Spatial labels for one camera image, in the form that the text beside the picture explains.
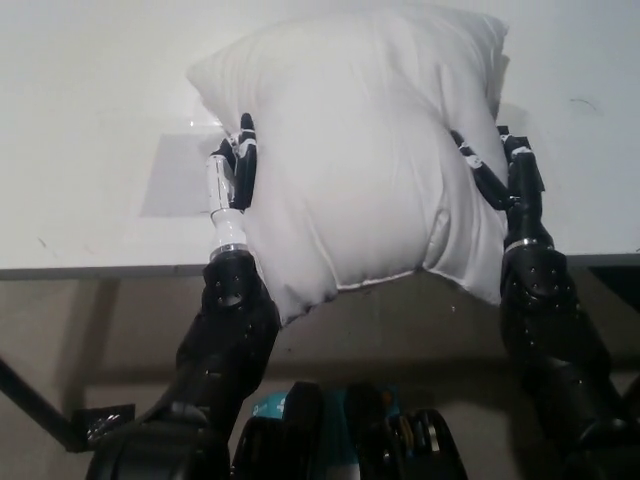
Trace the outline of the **robot right hand white black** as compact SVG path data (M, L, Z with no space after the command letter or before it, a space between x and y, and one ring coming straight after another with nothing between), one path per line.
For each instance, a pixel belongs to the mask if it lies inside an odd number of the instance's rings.
M504 250L539 245L554 250L552 237L542 224L544 183L528 138L514 136L507 126L497 127L507 164L504 184L455 130L451 136L472 171L477 189L496 211L507 216Z

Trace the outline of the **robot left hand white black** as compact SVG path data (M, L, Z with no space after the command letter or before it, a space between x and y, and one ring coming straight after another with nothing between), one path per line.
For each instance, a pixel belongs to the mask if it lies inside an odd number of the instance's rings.
M248 250L244 212L252 203L258 148L254 121L241 116L240 130L224 138L206 160L209 218L214 228L210 260Z

